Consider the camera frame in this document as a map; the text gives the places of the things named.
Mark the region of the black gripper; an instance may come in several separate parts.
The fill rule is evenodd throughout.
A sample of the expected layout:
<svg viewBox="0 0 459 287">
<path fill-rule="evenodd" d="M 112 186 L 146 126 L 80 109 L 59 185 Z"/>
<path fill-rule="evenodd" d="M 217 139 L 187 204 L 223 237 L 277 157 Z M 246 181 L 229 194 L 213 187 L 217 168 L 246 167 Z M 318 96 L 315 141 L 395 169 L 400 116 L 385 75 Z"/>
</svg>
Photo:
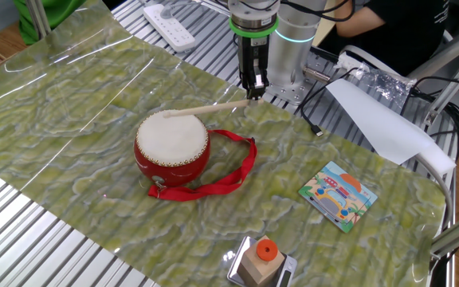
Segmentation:
<svg viewBox="0 0 459 287">
<path fill-rule="evenodd" d="M 251 38 L 237 37 L 238 60 L 240 66 L 249 66 L 240 71 L 243 88 L 246 90 L 248 100 L 261 98 L 269 86 L 266 69 L 269 62 L 269 36 Z"/>
</svg>

